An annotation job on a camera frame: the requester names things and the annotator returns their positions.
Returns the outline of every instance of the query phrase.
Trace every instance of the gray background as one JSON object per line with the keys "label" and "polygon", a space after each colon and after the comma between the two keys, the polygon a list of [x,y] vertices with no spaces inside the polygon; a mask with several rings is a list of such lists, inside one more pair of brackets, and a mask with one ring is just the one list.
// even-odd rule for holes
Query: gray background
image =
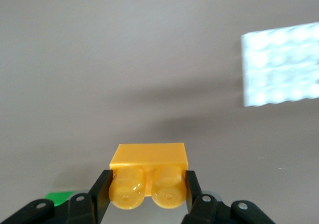
{"label": "gray background", "polygon": [[[225,204],[319,222],[318,100],[243,107],[240,37],[319,21],[318,0],[0,0],[0,217],[89,189],[120,143],[184,142]],[[110,205],[103,223],[180,223]]]}

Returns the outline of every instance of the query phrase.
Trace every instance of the lego stud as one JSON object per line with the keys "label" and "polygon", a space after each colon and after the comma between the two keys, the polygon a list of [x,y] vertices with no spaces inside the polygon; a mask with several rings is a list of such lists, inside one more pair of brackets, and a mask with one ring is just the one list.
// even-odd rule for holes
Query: lego stud
{"label": "lego stud", "polygon": [[144,200],[145,177],[141,169],[125,167],[117,170],[111,186],[109,197],[120,209],[137,208]]}
{"label": "lego stud", "polygon": [[177,208],[186,200],[187,190],[182,170],[176,166],[157,169],[152,184],[152,199],[161,208]]}

